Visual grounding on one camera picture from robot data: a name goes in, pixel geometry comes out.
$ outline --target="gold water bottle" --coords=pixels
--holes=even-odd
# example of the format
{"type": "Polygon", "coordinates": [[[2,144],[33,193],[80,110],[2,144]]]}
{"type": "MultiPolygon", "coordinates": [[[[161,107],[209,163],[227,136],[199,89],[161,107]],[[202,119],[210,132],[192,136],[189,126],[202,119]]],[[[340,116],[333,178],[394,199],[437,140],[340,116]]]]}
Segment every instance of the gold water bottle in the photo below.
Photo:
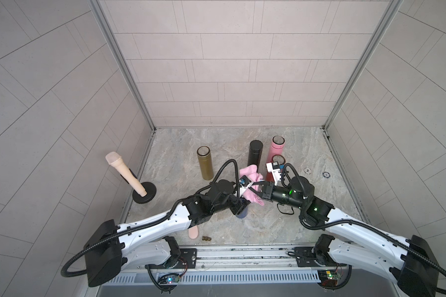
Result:
{"type": "Polygon", "coordinates": [[[207,181],[212,179],[213,164],[210,148],[208,146],[200,146],[198,150],[196,150],[196,155],[198,157],[198,163],[200,163],[200,170],[202,171],[203,179],[207,181]]]}

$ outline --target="black round base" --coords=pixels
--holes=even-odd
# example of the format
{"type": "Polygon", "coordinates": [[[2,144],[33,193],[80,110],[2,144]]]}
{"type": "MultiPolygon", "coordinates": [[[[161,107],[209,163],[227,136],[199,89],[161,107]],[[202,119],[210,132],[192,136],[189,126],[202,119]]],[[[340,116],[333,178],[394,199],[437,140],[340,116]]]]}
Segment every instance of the black round base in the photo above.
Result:
{"type": "Polygon", "coordinates": [[[149,202],[155,197],[155,194],[157,193],[157,188],[153,183],[145,181],[141,183],[141,185],[143,185],[143,187],[147,191],[147,195],[142,197],[135,190],[132,192],[132,199],[134,200],[135,203],[138,204],[144,204],[149,202]]]}

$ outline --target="pink towel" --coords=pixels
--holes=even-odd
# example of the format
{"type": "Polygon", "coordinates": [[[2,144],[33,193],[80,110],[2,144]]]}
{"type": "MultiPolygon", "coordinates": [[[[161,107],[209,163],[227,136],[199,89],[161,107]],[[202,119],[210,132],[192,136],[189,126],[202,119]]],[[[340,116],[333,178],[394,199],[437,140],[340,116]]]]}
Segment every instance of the pink towel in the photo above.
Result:
{"type": "MultiPolygon", "coordinates": [[[[256,165],[249,165],[248,167],[245,167],[243,169],[240,169],[240,178],[243,175],[246,175],[251,181],[257,182],[262,180],[262,175],[257,173],[258,167],[256,165]]],[[[259,191],[259,185],[252,186],[253,189],[256,191],[259,191]]],[[[259,203],[260,205],[264,205],[264,202],[259,198],[258,195],[253,193],[251,190],[246,190],[243,193],[243,197],[246,200],[249,200],[251,202],[259,203]]]]}

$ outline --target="pink object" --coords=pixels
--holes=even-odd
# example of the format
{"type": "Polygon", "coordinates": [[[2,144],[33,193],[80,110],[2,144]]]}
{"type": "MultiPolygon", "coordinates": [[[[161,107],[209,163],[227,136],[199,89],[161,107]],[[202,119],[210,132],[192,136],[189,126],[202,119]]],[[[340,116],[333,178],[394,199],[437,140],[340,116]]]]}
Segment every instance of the pink object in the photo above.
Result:
{"type": "Polygon", "coordinates": [[[188,236],[190,239],[195,239],[198,237],[198,226],[193,226],[188,229],[188,236]]]}
{"type": "Polygon", "coordinates": [[[282,136],[274,136],[269,147],[268,158],[266,164],[272,162],[274,155],[280,155],[286,140],[282,136]]]}
{"type": "MultiPolygon", "coordinates": [[[[246,175],[251,181],[261,181],[262,180],[262,174],[257,173],[258,167],[256,165],[249,165],[248,167],[240,169],[240,177],[243,175],[246,175]]],[[[252,186],[253,189],[256,191],[259,191],[259,185],[252,186]]],[[[253,193],[251,190],[246,190],[243,193],[244,199],[258,203],[260,205],[264,205],[264,202],[261,200],[261,198],[258,197],[255,193],[253,193]]]]}

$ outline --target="vent grille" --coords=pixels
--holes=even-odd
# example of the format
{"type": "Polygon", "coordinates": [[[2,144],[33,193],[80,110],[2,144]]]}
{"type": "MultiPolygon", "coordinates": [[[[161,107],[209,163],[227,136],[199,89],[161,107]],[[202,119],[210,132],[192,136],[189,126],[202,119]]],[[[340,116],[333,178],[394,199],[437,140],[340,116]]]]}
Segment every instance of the vent grille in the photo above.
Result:
{"type": "MultiPolygon", "coordinates": [[[[158,272],[156,279],[168,272],[158,272]]],[[[319,283],[317,270],[269,271],[188,271],[180,280],[181,285],[207,284],[264,284],[264,283],[319,283]]],[[[103,286],[151,285],[146,272],[120,273],[103,286]]]]}
{"type": "Polygon", "coordinates": [[[211,271],[187,273],[180,284],[247,284],[247,283],[315,283],[320,282],[317,271],[211,271]]]}

